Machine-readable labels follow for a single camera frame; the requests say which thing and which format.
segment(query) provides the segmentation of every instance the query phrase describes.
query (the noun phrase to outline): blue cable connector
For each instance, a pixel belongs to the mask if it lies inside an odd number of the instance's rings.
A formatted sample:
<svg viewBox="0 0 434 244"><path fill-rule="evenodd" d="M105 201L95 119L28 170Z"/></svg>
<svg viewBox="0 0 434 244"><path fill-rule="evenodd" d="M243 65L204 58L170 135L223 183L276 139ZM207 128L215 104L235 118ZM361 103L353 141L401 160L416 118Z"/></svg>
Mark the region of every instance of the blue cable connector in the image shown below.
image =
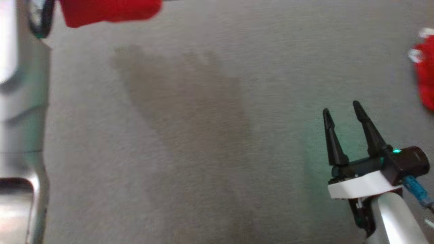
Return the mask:
<svg viewBox="0 0 434 244"><path fill-rule="evenodd" d="M434 199L428 196L428 192L419 184L414 176L404 177L402 183L416 197L423 208L429 208L433 211Z"/></svg>

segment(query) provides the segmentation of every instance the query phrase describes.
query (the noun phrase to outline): gray surface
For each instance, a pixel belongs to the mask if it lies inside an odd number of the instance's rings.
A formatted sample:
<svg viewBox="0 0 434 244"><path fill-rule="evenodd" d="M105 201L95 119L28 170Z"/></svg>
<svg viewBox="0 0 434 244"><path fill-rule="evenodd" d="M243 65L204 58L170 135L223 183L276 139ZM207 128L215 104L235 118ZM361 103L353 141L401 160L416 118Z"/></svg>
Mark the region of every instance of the gray surface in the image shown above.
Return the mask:
<svg viewBox="0 0 434 244"><path fill-rule="evenodd" d="M189 0L151 22L77 30L57 13L46 243L361 241L347 203L329 199L322 109L351 159L366 155L354 99L388 142L434 158L406 57L433 9Z"/></svg>

